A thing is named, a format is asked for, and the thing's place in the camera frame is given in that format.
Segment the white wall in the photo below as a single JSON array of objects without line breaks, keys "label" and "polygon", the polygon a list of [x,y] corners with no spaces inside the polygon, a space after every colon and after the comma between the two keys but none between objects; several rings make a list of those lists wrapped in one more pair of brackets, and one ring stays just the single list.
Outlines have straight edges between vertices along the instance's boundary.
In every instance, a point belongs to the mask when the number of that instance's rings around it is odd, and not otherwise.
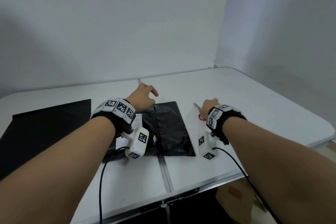
[{"label": "white wall", "polygon": [[336,0],[227,0],[215,63],[336,127]]},{"label": "white wall", "polygon": [[213,66],[226,0],[0,0],[0,96]]}]

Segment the black cable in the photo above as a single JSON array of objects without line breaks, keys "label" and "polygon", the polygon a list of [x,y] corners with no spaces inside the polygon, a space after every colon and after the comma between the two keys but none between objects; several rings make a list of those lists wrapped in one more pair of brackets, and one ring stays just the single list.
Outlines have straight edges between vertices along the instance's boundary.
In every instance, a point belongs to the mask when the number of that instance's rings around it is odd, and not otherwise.
[{"label": "black cable", "polygon": [[[124,147],[120,147],[119,149],[116,149],[116,151],[118,150],[122,150],[122,149],[129,149],[129,147],[124,146]],[[99,184],[99,223],[103,224],[103,212],[102,212],[102,181],[103,181],[103,174],[104,174],[104,170],[106,167],[107,162],[109,161],[110,157],[113,155],[110,155],[107,159],[106,162],[104,164],[103,170],[101,171],[101,176],[100,176],[100,184]]]},{"label": "black cable", "polygon": [[240,167],[240,165],[238,164],[238,162],[234,159],[234,157],[232,157],[226,150],[223,150],[222,148],[218,148],[218,147],[214,147],[212,148],[214,149],[218,149],[218,150],[222,150],[224,151],[227,155],[229,155],[233,161],[237,164],[237,166],[239,167],[240,171],[243,173],[243,175],[245,176],[245,178],[247,179],[247,181],[249,182],[249,184],[251,185],[252,189],[254,190],[254,192],[258,195],[258,197],[260,198],[260,200],[262,201],[262,203],[264,204],[264,206],[266,207],[266,209],[269,211],[269,213],[272,215],[272,217],[274,218],[274,220],[276,221],[276,223],[281,224],[280,220],[276,217],[276,215],[272,212],[271,208],[268,206],[268,204],[266,203],[266,201],[264,200],[264,198],[259,194],[258,190],[254,187],[254,185],[252,184],[251,180],[248,178],[248,176],[245,174],[244,170]]}]

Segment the forearm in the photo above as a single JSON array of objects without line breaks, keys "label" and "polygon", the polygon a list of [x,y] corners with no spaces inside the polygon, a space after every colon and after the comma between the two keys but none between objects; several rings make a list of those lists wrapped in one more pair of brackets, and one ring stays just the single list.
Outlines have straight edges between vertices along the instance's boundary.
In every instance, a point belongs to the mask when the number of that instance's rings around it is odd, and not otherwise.
[{"label": "forearm", "polygon": [[231,117],[223,132],[247,174],[284,223],[336,216],[336,164],[316,151],[277,136],[246,120]]},{"label": "forearm", "polygon": [[0,223],[69,223],[114,135],[96,117],[6,177]]}]

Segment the red scissors handle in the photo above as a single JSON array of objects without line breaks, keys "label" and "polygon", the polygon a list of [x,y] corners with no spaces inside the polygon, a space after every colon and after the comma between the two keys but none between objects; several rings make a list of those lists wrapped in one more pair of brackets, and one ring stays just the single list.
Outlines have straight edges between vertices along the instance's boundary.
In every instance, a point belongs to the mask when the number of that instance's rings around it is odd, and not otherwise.
[{"label": "red scissors handle", "polygon": [[198,115],[198,118],[199,118],[199,120],[201,120],[201,121],[207,121],[207,119],[203,119],[200,115]]}]

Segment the hand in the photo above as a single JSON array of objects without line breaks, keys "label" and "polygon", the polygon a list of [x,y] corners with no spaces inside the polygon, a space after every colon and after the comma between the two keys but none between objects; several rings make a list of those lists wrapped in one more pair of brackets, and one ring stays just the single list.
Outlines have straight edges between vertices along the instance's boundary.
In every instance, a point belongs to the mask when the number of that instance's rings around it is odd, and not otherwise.
[{"label": "hand", "polygon": [[142,111],[155,104],[155,100],[149,98],[148,96],[150,92],[152,92],[156,97],[159,96],[158,92],[152,85],[148,86],[147,84],[140,83],[138,88],[125,99],[131,103],[136,111]]},{"label": "hand", "polygon": [[203,106],[202,106],[202,109],[201,111],[199,112],[199,115],[203,118],[203,119],[207,119],[208,118],[208,113],[210,111],[210,109],[216,105],[219,105],[218,103],[218,99],[217,98],[214,98],[213,100],[209,100],[209,99],[206,99],[204,102],[203,102]]}]

